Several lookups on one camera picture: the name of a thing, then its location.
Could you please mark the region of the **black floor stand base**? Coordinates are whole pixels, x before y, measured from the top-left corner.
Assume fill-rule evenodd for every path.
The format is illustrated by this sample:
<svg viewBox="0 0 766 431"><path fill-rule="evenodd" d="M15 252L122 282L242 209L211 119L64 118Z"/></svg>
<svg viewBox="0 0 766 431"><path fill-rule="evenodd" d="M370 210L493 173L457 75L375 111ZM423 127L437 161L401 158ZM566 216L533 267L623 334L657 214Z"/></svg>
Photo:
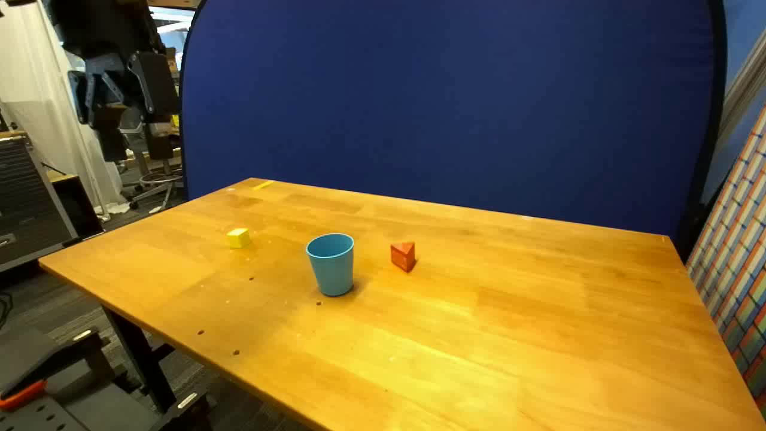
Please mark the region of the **black floor stand base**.
<svg viewBox="0 0 766 431"><path fill-rule="evenodd" d="M0 334L0 431L212 431L211 404L188 393L155 412L83 331L53 340L41 331Z"/></svg>

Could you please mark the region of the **white curtain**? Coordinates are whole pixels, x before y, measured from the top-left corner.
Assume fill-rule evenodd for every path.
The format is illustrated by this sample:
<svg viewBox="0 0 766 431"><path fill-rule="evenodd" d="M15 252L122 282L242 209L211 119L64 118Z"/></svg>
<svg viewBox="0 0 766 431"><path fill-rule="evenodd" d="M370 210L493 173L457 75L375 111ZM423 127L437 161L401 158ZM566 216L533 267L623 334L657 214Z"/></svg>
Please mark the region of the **white curtain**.
<svg viewBox="0 0 766 431"><path fill-rule="evenodd" d="M103 161L95 132L77 119L59 47L41 3L9 6L0 17L0 101L25 132L44 166L77 174L99 217L126 214L122 180Z"/></svg>

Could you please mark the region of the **blue round backdrop screen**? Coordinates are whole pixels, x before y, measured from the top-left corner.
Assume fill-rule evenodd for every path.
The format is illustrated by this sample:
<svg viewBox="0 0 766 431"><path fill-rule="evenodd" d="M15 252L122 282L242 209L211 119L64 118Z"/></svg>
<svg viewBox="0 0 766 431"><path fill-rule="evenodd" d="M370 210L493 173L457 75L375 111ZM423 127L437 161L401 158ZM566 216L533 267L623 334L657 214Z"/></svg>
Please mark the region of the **blue round backdrop screen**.
<svg viewBox="0 0 766 431"><path fill-rule="evenodd" d="M204 0L186 187L273 176L690 239L722 0Z"/></svg>

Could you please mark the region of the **colourful checkered panel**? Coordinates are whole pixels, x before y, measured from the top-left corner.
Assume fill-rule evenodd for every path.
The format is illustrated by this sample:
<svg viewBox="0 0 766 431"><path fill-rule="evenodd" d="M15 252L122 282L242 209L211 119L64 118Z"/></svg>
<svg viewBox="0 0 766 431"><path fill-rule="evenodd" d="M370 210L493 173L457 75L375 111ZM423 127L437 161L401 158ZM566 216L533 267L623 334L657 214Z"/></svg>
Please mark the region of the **colourful checkered panel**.
<svg viewBox="0 0 766 431"><path fill-rule="evenodd" d="M686 267L766 413L766 111L753 119Z"/></svg>

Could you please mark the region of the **black table leg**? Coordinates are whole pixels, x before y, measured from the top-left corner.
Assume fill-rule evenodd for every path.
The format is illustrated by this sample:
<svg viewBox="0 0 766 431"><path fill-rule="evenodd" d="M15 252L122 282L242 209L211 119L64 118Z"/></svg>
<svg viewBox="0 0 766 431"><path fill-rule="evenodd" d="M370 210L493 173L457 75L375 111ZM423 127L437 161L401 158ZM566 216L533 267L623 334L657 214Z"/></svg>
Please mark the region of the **black table leg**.
<svg viewBox="0 0 766 431"><path fill-rule="evenodd" d="M104 317L115 327L155 409L168 412L174 404L174 393L159 369L159 354L150 346L147 338L135 324L131 324L111 309L107 309Z"/></svg>

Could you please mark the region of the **yellow block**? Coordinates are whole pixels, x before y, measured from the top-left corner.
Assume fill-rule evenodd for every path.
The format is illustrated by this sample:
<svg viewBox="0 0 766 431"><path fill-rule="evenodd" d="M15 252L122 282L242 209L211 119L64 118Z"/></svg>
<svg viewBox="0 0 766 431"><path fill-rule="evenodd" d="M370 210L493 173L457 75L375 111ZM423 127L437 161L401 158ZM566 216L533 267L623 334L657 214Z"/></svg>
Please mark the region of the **yellow block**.
<svg viewBox="0 0 766 431"><path fill-rule="evenodd" d="M237 249L247 247L248 245L248 229L247 227L232 227L226 232L226 245L237 247Z"/></svg>

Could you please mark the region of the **light blue cup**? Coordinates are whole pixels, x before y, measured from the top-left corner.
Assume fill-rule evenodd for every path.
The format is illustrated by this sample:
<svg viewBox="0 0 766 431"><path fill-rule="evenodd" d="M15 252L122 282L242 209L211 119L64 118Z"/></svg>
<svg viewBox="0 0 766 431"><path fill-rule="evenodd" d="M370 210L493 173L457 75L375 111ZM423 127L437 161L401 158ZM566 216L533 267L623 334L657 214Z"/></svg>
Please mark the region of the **light blue cup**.
<svg viewBox="0 0 766 431"><path fill-rule="evenodd" d="M305 245L305 255L319 289L342 297L353 284L353 239L342 232L319 234Z"/></svg>

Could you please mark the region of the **orange triangular block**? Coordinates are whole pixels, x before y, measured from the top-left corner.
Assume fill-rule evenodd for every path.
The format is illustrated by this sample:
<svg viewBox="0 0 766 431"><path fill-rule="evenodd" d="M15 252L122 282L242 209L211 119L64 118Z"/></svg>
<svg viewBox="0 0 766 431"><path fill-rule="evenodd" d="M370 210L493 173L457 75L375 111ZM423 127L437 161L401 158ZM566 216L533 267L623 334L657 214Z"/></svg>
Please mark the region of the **orange triangular block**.
<svg viewBox="0 0 766 431"><path fill-rule="evenodd" d="M393 245L393 247L389 247L389 261L393 261L400 270L408 273L408 270L413 267L413 263L417 263L417 247L413 247L412 242Z"/></svg>

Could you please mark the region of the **black equipment case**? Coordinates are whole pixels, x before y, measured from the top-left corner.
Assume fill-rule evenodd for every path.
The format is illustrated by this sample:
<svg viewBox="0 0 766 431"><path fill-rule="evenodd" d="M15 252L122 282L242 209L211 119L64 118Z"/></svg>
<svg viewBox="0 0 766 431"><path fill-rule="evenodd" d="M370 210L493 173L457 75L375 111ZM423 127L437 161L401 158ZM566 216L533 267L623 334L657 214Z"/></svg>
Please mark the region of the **black equipment case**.
<svg viewBox="0 0 766 431"><path fill-rule="evenodd" d="M0 138L0 270L61 249L77 229L23 135Z"/></svg>

